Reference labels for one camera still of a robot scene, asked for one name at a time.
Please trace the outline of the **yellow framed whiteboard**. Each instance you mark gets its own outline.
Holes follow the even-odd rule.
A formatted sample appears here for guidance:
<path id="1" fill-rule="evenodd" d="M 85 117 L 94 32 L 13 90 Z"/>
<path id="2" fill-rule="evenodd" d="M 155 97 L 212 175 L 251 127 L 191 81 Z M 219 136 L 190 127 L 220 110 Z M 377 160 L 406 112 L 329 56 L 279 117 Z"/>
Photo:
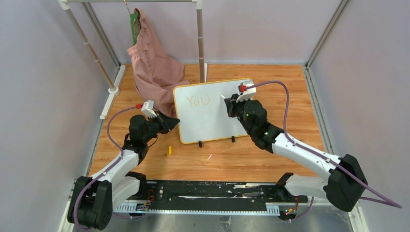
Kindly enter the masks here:
<path id="1" fill-rule="evenodd" d="M 246 136 L 240 122 L 228 117 L 221 98 L 239 93 L 249 78 L 177 86 L 173 90 L 179 135 L 184 144 Z"/>

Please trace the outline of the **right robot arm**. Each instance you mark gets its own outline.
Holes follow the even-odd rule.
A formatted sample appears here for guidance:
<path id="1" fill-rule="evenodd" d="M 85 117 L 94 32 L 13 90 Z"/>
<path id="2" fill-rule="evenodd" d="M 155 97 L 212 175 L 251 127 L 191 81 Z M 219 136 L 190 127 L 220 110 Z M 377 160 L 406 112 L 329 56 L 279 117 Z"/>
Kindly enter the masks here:
<path id="1" fill-rule="evenodd" d="M 261 150 L 291 159 L 313 171 L 317 177 L 284 174 L 276 195 L 288 202 L 294 196 L 327 199 L 336 208 L 350 212 L 365 191 L 367 183 L 358 160 L 349 154 L 329 154 L 289 136 L 267 121 L 267 111 L 258 100 L 237 102 L 237 94 L 223 101 L 228 117 L 236 118 L 252 142 Z"/>

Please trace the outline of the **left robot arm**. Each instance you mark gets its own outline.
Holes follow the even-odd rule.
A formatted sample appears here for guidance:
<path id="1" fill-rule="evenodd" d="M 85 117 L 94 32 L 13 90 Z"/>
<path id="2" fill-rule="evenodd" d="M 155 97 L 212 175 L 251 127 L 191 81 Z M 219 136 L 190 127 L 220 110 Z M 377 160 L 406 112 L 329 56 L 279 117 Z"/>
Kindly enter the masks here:
<path id="1" fill-rule="evenodd" d="M 149 141 L 169 133 L 179 122 L 160 111 L 131 117 L 124 144 L 115 143 L 119 154 L 94 175 L 75 181 L 67 221 L 81 230 L 101 231 L 109 224 L 113 210 L 130 196 L 144 199 L 148 194 L 146 176 L 132 170 L 146 157 Z"/>

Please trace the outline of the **pink cloth garment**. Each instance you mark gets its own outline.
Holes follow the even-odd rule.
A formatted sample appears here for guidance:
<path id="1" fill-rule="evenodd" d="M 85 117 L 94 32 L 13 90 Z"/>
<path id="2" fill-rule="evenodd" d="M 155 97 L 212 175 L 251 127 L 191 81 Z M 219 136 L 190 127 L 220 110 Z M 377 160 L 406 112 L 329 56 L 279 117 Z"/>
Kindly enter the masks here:
<path id="1" fill-rule="evenodd" d="M 154 107 L 167 116 L 175 116 L 173 90 L 188 85 L 184 80 L 185 65 L 164 51 L 157 33 L 146 14 L 138 13 L 137 42 L 127 52 L 132 61 L 135 87 L 144 100 L 153 100 Z"/>

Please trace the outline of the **white clothes rack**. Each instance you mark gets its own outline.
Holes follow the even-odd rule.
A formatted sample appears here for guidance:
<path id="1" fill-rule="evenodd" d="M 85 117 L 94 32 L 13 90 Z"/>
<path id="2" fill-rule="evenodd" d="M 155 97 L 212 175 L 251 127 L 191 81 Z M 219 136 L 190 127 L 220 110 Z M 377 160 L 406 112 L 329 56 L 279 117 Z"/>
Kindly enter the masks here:
<path id="1" fill-rule="evenodd" d="M 101 63 L 100 58 L 96 54 L 95 50 L 93 49 L 91 43 L 89 42 L 88 38 L 86 37 L 85 33 L 83 32 L 80 24 L 78 23 L 76 17 L 71 11 L 70 8 L 70 3 L 71 0 L 59 0 L 58 3 L 62 10 L 66 13 L 68 16 L 69 20 L 71 21 L 72 25 L 74 26 L 76 32 L 80 36 L 83 44 L 85 45 L 86 48 L 90 51 L 94 62 L 98 65 L 100 68 L 103 77 L 105 78 L 105 81 L 107 82 L 109 88 L 108 88 L 108 99 L 105 102 L 104 108 L 102 109 L 100 119 L 105 120 L 107 119 L 111 108 L 113 106 L 113 103 L 115 101 L 116 96 L 120 93 L 119 86 L 122 83 L 122 80 L 125 76 L 126 72 L 126 66 L 124 64 L 121 64 L 120 68 L 118 69 L 116 67 L 116 77 L 114 80 L 111 80 L 110 76 L 108 75 L 106 69 L 104 68 L 103 64 Z M 89 2 L 92 3 L 93 1 L 91 0 L 74 0 L 74 3 L 83 3 L 83 2 Z M 199 51 L 199 74 L 200 74 L 200 82 L 205 83 L 207 81 L 207 64 L 205 62 L 204 58 L 204 32 L 203 32 L 203 1 L 202 0 L 191 0 L 193 4 L 195 4 L 195 9 L 196 9 L 196 22 L 197 22 L 197 37 L 198 37 L 198 51 Z"/>

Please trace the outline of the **green clothes hanger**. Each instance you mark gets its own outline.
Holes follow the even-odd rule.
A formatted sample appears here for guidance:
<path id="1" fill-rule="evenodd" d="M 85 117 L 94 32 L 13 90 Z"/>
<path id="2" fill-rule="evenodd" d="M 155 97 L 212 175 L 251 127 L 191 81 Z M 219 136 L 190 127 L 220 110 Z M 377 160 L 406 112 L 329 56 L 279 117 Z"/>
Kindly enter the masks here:
<path id="1" fill-rule="evenodd" d="M 130 10 L 128 6 L 127 0 L 124 0 L 124 3 L 127 7 L 128 13 L 129 13 L 129 18 L 130 18 L 130 25 L 131 25 L 131 32 L 132 32 L 132 44 L 136 45 L 137 44 L 137 37 L 140 32 L 140 11 L 135 8 L 133 12 Z"/>

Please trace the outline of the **aluminium frame post right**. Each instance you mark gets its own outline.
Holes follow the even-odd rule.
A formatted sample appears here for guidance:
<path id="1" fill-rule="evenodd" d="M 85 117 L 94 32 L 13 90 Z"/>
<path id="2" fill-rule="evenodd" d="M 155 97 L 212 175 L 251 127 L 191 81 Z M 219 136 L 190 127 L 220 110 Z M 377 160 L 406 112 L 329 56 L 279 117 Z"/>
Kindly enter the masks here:
<path id="1" fill-rule="evenodd" d="M 304 73 L 305 81 L 307 84 L 309 97 L 310 97 L 312 107 L 314 110 L 314 114 L 316 117 L 316 121 L 318 124 L 323 147 L 324 147 L 324 150 L 329 153 L 334 153 L 333 145 L 332 145 L 332 138 L 331 138 L 331 135 L 329 134 L 329 130 L 327 127 L 327 119 L 324 116 L 321 98 L 318 94 L 318 88 L 317 88 L 316 81 L 313 75 L 312 67 L 317 57 L 319 56 L 323 46 L 327 42 L 330 34 L 332 33 L 334 27 L 338 23 L 340 17 L 343 15 L 345 8 L 348 6 L 349 3 L 350 3 L 349 0 L 340 0 L 338 2 L 338 5 L 335 11 L 333 12 L 328 23 L 326 24 L 308 60 L 303 66 L 303 73 Z"/>

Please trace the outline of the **aluminium frame post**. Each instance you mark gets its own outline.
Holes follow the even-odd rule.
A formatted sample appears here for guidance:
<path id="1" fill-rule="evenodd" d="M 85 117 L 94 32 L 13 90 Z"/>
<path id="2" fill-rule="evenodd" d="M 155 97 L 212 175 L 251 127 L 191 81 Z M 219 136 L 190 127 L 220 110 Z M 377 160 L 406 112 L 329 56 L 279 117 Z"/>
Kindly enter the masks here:
<path id="1" fill-rule="evenodd" d="M 338 2 L 338 5 L 335 11 L 333 12 L 328 23 L 326 24 L 308 60 L 303 66 L 303 73 L 304 73 L 305 81 L 307 84 L 309 97 L 310 97 L 312 107 L 314 110 L 314 114 L 316 117 L 316 121 L 318 124 L 323 147 L 324 147 L 324 150 L 329 153 L 334 153 L 333 145 L 332 145 L 332 138 L 331 138 L 331 135 L 329 134 L 329 130 L 327 127 L 327 119 L 324 116 L 321 98 L 318 94 L 318 88 L 317 88 L 316 81 L 313 75 L 312 67 L 317 57 L 319 56 L 323 46 L 327 42 L 330 34 L 332 33 L 334 27 L 338 23 L 340 17 L 343 15 L 345 8 L 348 6 L 349 3 L 350 3 L 349 0 L 340 0 Z"/>
<path id="2" fill-rule="evenodd" d="M 91 3 L 89 2 L 83 2 L 81 3 L 83 9 L 85 10 L 91 24 L 93 25 L 94 29 L 96 30 L 97 35 L 99 36 L 104 49 L 106 51 L 106 53 L 109 55 L 110 59 L 112 60 L 112 62 L 116 65 L 116 67 L 119 69 L 121 66 L 121 63 L 119 62 L 111 43 L 108 40 L 108 37 L 106 36 L 106 33 L 100 23 L 100 21 L 98 20 L 98 17 L 91 5 Z"/>

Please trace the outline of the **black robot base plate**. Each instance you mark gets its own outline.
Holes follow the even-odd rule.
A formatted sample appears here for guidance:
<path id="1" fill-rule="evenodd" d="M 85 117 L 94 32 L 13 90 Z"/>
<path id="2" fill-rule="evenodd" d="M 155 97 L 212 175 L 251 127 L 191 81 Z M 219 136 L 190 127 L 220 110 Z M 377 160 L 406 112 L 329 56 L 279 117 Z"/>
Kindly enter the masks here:
<path id="1" fill-rule="evenodd" d="M 275 183 L 148 180 L 146 190 L 113 208 L 117 214 L 275 216 L 295 218 L 307 196 L 292 197 Z"/>

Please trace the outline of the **aluminium frame post left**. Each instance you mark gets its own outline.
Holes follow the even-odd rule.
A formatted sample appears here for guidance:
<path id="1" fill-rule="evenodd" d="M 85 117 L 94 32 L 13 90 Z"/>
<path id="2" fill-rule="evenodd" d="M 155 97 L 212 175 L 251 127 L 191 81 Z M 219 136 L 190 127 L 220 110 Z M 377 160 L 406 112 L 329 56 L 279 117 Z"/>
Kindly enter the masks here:
<path id="1" fill-rule="evenodd" d="M 121 66 L 121 63 L 119 62 L 111 43 L 108 40 L 108 37 L 106 36 L 106 33 L 100 23 L 100 21 L 98 20 L 98 17 L 91 5 L 91 3 L 89 2 L 83 2 L 81 3 L 83 9 L 85 10 L 91 24 L 93 25 L 94 29 L 96 30 L 97 35 L 99 36 L 104 49 L 106 51 L 106 53 L 109 55 L 110 59 L 112 60 L 112 62 L 116 65 L 116 67 L 119 69 Z"/>

